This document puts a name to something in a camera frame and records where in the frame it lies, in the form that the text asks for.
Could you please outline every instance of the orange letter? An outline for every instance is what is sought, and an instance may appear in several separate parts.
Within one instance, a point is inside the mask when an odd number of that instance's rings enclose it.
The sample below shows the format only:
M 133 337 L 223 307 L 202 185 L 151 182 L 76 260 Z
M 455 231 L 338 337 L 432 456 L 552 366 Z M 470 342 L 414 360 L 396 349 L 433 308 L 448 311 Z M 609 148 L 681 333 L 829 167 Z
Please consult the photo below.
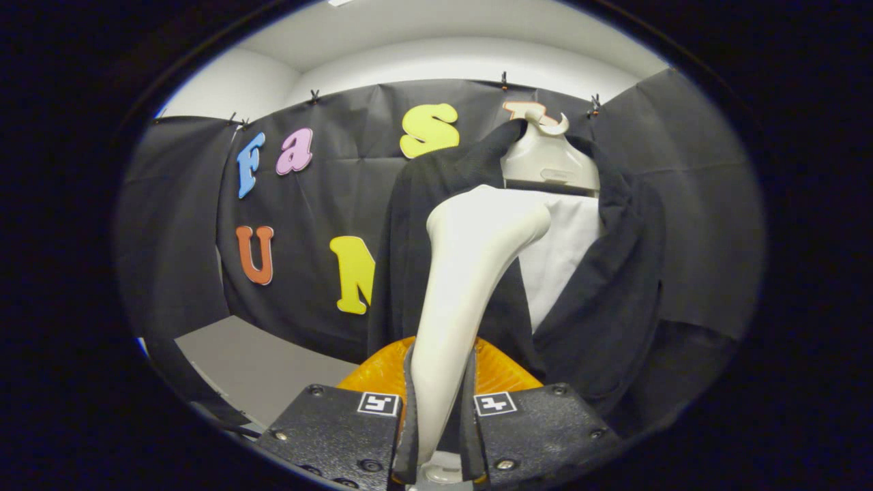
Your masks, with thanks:
M 511 119 L 511 120 L 516 120 L 518 118 L 524 118 L 525 111 L 527 111 L 527 109 L 529 107 L 533 107 L 536 109 L 542 109 L 543 114 L 546 113 L 546 107 L 543 106 L 542 104 L 540 104 L 539 102 L 532 102 L 529 100 L 510 100 L 508 102 L 503 103 L 503 109 L 512 113 L 509 116 L 509 119 Z M 558 126 L 558 122 L 553 120 L 552 118 L 550 118 L 548 116 L 543 116 L 543 118 L 540 120 L 540 124 L 543 126 Z
M 258 227 L 258 239 L 261 239 L 261 268 L 257 269 L 251 256 L 251 227 L 237 227 L 239 242 L 239 258 L 243 263 L 243 271 L 253 283 L 269 285 L 272 281 L 272 239 L 271 227 Z

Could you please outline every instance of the black panel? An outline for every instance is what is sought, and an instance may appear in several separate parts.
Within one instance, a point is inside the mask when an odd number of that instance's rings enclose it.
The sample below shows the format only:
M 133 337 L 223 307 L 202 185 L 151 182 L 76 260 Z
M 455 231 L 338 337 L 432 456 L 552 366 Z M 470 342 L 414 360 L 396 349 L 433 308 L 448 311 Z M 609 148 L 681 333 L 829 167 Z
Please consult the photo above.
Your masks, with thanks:
M 148 127 L 121 185 L 113 260 L 134 335 L 188 400 L 221 399 L 173 341 L 229 315 L 216 255 L 218 189 L 235 126 L 174 117 Z
M 662 317 L 735 339 L 764 273 L 763 203 L 731 125 L 673 70 L 603 104 L 593 137 L 661 194 L 667 219 Z
M 538 478 L 549 479 L 570 468 L 587 470 L 621 442 L 565 384 L 504 393 L 495 396 L 502 399 L 492 404 L 482 403 L 484 397 L 476 397 L 478 422 L 491 485 L 496 489 L 520 483 L 525 488 L 542 488 Z M 488 410 L 489 406 L 499 409 Z
M 382 491 L 388 487 L 403 402 L 400 396 L 376 395 L 380 400 L 392 399 L 383 404 L 384 413 L 378 414 L 364 412 L 367 397 L 366 392 L 310 386 L 257 444 L 331 481 Z
M 625 438 L 672 425 L 721 375 L 737 346 L 730 337 L 707 328 L 661 322 L 634 383 L 604 418 Z

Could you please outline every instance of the black cardigan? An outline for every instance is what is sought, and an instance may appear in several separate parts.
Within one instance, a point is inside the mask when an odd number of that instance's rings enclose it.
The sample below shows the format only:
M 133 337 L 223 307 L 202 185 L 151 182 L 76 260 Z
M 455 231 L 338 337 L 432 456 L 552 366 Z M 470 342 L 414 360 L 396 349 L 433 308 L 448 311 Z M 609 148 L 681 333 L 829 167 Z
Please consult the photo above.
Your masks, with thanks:
M 430 271 L 425 222 L 442 201 L 480 184 L 504 188 L 500 157 L 524 132 L 502 124 L 481 142 L 418 156 L 397 177 L 376 257 L 368 352 L 415 335 Z M 568 136 L 600 173 L 604 234 L 586 251 L 532 335 L 519 261 L 489 300 L 478 335 L 543 383 L 571 384 L 596 410 L 609 411 L 643 361 L 657 324 L 664 248 L 660 197 L 622 173 L 592 142 Z

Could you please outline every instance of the black backdrop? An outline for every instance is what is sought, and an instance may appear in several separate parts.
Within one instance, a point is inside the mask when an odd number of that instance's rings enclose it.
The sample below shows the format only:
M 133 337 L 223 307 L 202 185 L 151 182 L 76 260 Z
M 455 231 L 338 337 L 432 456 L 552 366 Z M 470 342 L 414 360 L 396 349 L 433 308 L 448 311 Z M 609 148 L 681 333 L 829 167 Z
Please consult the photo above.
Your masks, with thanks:
M 524 103 L 541 105 L 558 120 L 564 114 L 570 134 L 594 138 L 627 163 L 625 171 L 660 192 L 668 245 L 658 315 L 693 328 L 663 349 L 681 353 L 696 345 L 691 339 L 715 335 L 725 339 L 710 342 L 701 356 L 724 358 L 731 350 L 719 346 L 742 337 L 758 292 L 763 210 L 743 144 L 673 70 L 631 87 L 592 118 L 589 101 L 543 89 L 421 80 L 329 94 L 239 130 L 234 121 L 210 118 L 155 120 L 121 186 L 113 235 L 135 335 L 144 337 L 155 365 L 185 398 L 212 405 L 221 404 L 173 340 L 227 314 L 361 363 L 375 245 L 395 176 L 409 161 L 402 138 L 407 131 L 428 142 L 437 138 L 432 128 L 407 121 L 409 114 L 448 104 L 456 115 L 439 124 L 464 146 L 521 116 Z M 240 227 L 248 231 L 243 239 Z M 267 244 L 252 237 L 264 228 Z M 338 238 L 357 240 L 361 257 L 340 260 Z M 241 246 L 248 250 L 241 253 Z M 369 263 L 369 271 L 350 273 L 360 266 L 350 264 L 355 261 Z M 263 274 L 253 272 L 258 269 Z M 713 377 L 712 370 L 679 367 L 699 372 L 687 394 Z M 649 399 L 643 397 L 644 406 L 654 404 Z
M 615 3 L 626 12 L 588 7 L 702 80 L 744 138 L 766 144 L 754 161 L 777 239 L 761 308 L 725 379 L 669 433 L 589 476 L 588 485 L 859 488 L 869 453 L 857 437 L 868 426 L 853 374 L 866 370 L 859 340 L 870 324 L 853 273 L 869 221 L 857 212 L 865 209 L 869 171 L 861 157 L 869 139 L 857 110 L 867 85 L 856 82 L 868 7 Z M 17 95 L 8 113 L 17 119 L 5 121 L 5 136 L 17 148 L 57 151 L 43 154 L 40 162 L 50 165 L 10 167 L 5 182 L 4 196 L 20 205 L 10 217 L 18 230 L 45 224 L 12 244 L 18 257 L 42 259 L 13 264 L 22 282 L 10 319 L 26 329 L 7 338 L 17 348 L 7 359 L 10 405 L 20 410 L 8 438 L 12 488 L 288 487 L 283 472 L 206 432 L 137 356 L 129 331 L 119 330 L 125 316 L 105 238 L 119 162 L 141 133 L 138 121 L 220 48 L 191 50 L 208 38 L 239 40 L 290 7 L 254 16 L 255 4 L 234 2 L 159 1 L 134 15 L 114 3 L 16 10 L 10 31 L 18 49 L 8 54 L 17 70 L 7 73 L 7 93 Z M 250 22 L 234 27 L 243 17 Z M 180 59 L 187 63 L 168 75 Z M 163 88 L 141 99 L 155 80 Z M 131 108 L 134 124 L 123 126 Z M 107 137 L 120 126 L 120 147 L 107 153 Z M 56 137 L 47 143 L 47 135 Z M 832 165 L 810 171 L 822 163 Z M 740 399 L 747 404 L 738 411 Z

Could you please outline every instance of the white hook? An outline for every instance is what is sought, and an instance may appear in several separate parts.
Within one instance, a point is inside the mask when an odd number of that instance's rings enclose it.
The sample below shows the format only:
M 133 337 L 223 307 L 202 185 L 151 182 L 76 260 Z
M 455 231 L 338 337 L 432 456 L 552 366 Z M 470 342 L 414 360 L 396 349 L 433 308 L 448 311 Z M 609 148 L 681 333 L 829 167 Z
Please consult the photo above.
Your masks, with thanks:
M 545 115 L 546 110 L 541 107 L 529 107 L 525 111 L 525 119 L 528 122 L 528 126 L 536 126 L 543 135 L 559 136 L 565 134 L 567 130 L 570 129 L 570 121 L 564 113 L 560 114 L 560 123 L 556 126 L 544 126 L 540 124 L 540 120 L 542 120 Z

